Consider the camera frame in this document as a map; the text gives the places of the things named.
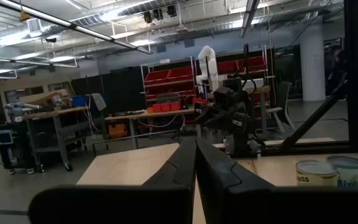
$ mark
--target workbench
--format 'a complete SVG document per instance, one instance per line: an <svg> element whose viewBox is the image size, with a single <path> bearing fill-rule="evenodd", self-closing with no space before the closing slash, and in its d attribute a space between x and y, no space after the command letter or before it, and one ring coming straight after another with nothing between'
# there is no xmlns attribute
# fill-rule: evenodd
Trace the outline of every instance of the workbench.
<svg viewBox="0 0 358 224"><path fill-rule="evenodd" d="M193 108L186 109L186 110L178 110L178 111L160 112L160 113L148 113L147 111L144 111L141 114L133 114L133 115L126 115L126 116L109 116L109 117L105 118L105 120L108 122L108 121L116 121L116 120L120 120L120 119L128 119L129 120L129 128L131 131L131 136L129 138L132 139L133 149L138 149L139 148L139 143L137 142L138 137L146 136L146 135L150 135L150 134L156 134L156 133L148 133L148 134L142 134L142 135L137 136L135 133L135 124L134 124L135 119L157 118L157 117L163 117L163 116L175 116L175 115L185 115L185 114L193 114L193 113L194 113Z"/></svg>
<svg viewBox="0 0 358 224"><path fill-rule="evenodd" d="M162 167L178 147L179 144L174 143L98 156L77 184L141 185ZM358 158L357 153L343 155ZM294 186L296 185L296 162L304 159L323 161L328 156L331 155L270 156L262 157L261 159L238 159L237 162L276 186ZM197 182L195 186L193 223L205 223Z"/></svg>
<svg viewBox="0 0 358 224"><path fill-rule="evenodd" d="M87 147L86 147L86 142L85 142L85 138L87 137L86 135L82 135L80 131L82 130L86 130L90 128L90 121L84 121L84 122L78 122L78 119L76 120L77 123L76 124L72 124L69 126L64 126L62 127L62 124L60 122L60 116L61 115L66 115L66 114L70 114L70 113L77 113L77 112L81 112L81 113L85 113L86 110L88 108L87 107L78 107L78 108L70 108L70 109L66 109L66 110L56 110L56 111L48 111L48 112L40 112L40 113L32 113L32 114L25 114L23 115L23 119L26 121L27 123L27 128L29 130L29 137L30 137L30 145L32 148L32 152L34 155L34 159L35 159L35 164L37 166L37 170L39 172L43 172L44 170L42 169L42 164L40 162L39 159L39 153L43 153L43 152L60 152L60 155L62 157L63 163L65 165L65 168L67 171L71 171L73 169L73 166L70 164L70 161L68 160L68 156L67 156L67 150L66 150L66 146L69 144L73 144L76 143L78 141L81 141L82 144L84 144L84 149L87 151ZM55 126L55 131L56 131L56 136L57 136L57 145L51 145L48 147L37 147L36 143L35 143L35 135L37 133L35 133L35 129L34 129L34 121L39 120L39 119L45 119L45 118L53 118L53 124ZM107 133L106 133L106 127L104 125L104 117L101 116L97 119L93 119L93 124L95 126L99 125L101 126L101 131L103 134L103 138L107 139ZM75 135L75 138L69 138L69 139L65 139L65 137L67 137L70 134L73 133L79 133Z"/></svg>

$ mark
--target metal cart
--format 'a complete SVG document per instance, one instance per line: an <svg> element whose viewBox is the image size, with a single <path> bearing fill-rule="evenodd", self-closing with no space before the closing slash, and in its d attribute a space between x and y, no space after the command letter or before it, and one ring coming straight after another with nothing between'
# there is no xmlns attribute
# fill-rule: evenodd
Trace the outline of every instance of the metal cart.
<svg viewBox="0 0 358 224"><path fill-rule="evenodd" d="M72 109L60 110L60 111L27 114L27 115L23 116L23 118L27 122L27 127L29 129L29 136L30 136L30 145L32 146L33 154L35 157L35 163L37 166L37 170L39 172L44 171L42 168L40 159L39 159L39 154L43 153L43 152L60 152L60 155L62 157L62 160L63 160L66 170L67 171L73 170L73 166L71 165L70 161L68 160L66 146L69 144L73 144L78 141L81 141L81 143L83 143L83 145L84 145L84 150L87 151L88 148L87 148L86 144L84 144L84 143L85 143L85 138L88 136L82 135L81 131L89 129L90 122L84 121L84 122L79 123L77 120L76 124L62 127L62 124L60 121L60 116L63 114L68 114L68 113L83 112L87 109L88 109L87 107L80 107L80 108L72 108ZM34 129L34 121L37 119L45 119L45 118L53 118L53 123L55 126L58 144L48 146L48 147L37 147L37 145L35 143L36 142L36 140L35 140L36 133L35 133L35 129ZM106 127L104 125L104 116L100 116L99 118L94 119L93 124L95 126L97 126L97 125L101 126L103 138L106 140L107 134L106 134ZM76 134L75 138L65 139L66 136L71 135L76 132L78 132L80 134Z"/></svg>

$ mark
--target table leg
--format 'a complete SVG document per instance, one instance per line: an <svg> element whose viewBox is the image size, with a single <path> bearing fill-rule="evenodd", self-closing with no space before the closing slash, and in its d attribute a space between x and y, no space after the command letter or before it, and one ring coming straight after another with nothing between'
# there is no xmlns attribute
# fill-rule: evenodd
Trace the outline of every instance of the table leg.
<svg viewBox="0 0 358 224"><path fill-rule="evenodd" d="M60 118L58 116L53 117L53 123L55 125L57 143L59 145L60 156L62 157L63 163L67 171L72 171L73 167L68 160L66 145L64 137L62 136L62 124L60 123Z"/></svg>
<svg viewBox="0 0 358 224"><path fill-rule="evenodd" d="M262 119L262 132L264 138L267 137L267 124L266 124L266 102L265 102L265 93L260 94L260 116Z"/></svg>
<svg viewBox="0 0 358 224"><path fill-rule="evenodd" d="M35 165L37 166L37 171L43 172L44 170L42 169L42 165L39 161L37 150L35 148L35 136L34 136L32 120L27 119L25 122L27 123L27 129L29 130L30 145L31 145L32 154L34 156Z"/></svg>
<svg viewBox="0 0 358 224"><path fill-rule="evenodd" d="M197 129L197 137L201 138L201 125L200 124L196 124L196 129Z"/></svg>
<svg viewBox="0 0 358 224"><path fill-rule="evenodd" d="M134 120L133 119L129 119L129 128L131 129L131 136L135 136L135 124L134 124ZM134 149L138 149L139 148L139 144L137 142L137 138L134 137L132 138L132 146Z"/></svg>

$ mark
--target caster wheel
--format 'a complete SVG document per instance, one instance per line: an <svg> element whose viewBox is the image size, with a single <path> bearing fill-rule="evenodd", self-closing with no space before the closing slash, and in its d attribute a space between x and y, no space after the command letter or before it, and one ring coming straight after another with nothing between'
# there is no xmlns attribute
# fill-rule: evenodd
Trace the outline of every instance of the caster wheel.
<svg viewBox="0 0 358 224"><path fill-rule="evenodd" d="M73 171L73 165L71 165L71 164L65 164L65 168L68 172Z"/></svg>
<svg viewBox="0 0 358 224"><path fill-rule="evenodd" d="M27 169L27 174L33 174L33 173L34 173L34 168Z"/></svg>

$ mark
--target can label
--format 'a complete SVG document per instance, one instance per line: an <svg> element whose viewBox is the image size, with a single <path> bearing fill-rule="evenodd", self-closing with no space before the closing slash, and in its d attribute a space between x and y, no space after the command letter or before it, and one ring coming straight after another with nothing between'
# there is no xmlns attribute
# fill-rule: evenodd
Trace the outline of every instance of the can label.
<svg viewBox="0 0 358 224"><path fill-rule="evenodd" d="M296 172L296 182L298 186L337 186L337 179L337 174L318 175L304 174L300 171Z"/></svg>
<svg viewBox="0 0 358 224"><path fill-rule="evenodd" d="M339 172L338 187L358 187L358 169L337 168Z"/></svg>

